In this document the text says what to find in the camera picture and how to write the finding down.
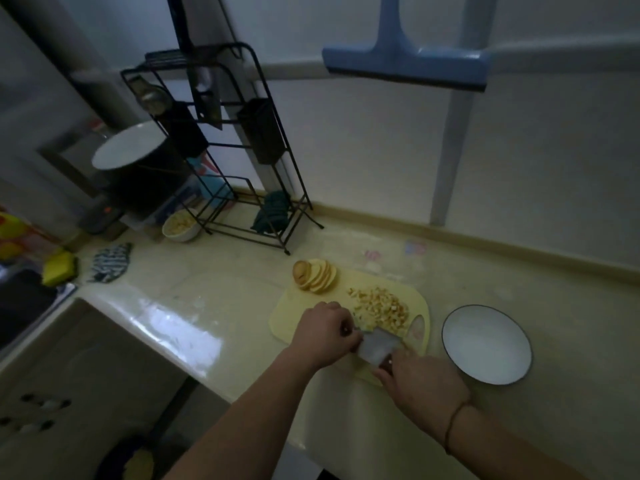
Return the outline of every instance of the hand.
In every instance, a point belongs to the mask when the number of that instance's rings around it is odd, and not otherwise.
[[[455,366],[436,357],[396,350],[393,373],[373,371],[396,406],[418,428],[440,444],[457,407],[471,397]]]
[[[362,341],[355,330],[351,312],[340,303],[321,301],[302,314],[289,352],[311,373],[331,365]]]

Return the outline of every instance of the cooking pot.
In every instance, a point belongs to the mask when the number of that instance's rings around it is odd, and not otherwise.
[[[93,183],[114,205],[144,219],[180,188],[190,169],[171,140],[148,121],[108,139],[93,156]]]

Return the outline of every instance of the forearm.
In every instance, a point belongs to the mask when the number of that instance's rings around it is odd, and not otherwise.
[[[473,407],[463,408],[455,418],[449,448],[482,480],[585,480]]]
[[[270,479],[312,376],[284,350],[165,480]]]

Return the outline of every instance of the kitchen counter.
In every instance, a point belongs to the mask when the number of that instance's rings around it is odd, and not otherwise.
[[[592,479],[629,477],[640,468],[637,288],[321,221],[324,230],[300,224],[290,241],[291,257],[223,235],[158,244],[128,232],[118,240],[134,243],[126,274],[106,285],[82,284],[75,299],[89,302],[229,402],[285,346],[269,332],[268,318],[297,259],[323,257],[414,286],[431,309],[429,353],[437,356],[445,356],[440,331],[448,313],[470,303],[493,306],[524,328],[534,362],[523,380],[508,387],[469,379],[478,404]],[[92,242],[81,252],[80,283],[101,247]],[[384,391],[335,367],[311,381],[289,441],[343,480],[474,478],[406,420]]]

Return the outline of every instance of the person's left hand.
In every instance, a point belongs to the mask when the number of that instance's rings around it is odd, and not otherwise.
[[[289,351],[315,373],[347,355],[361,341],[362,332],[355,330],[351,312],[336,301],[321,301],[302,314]]]

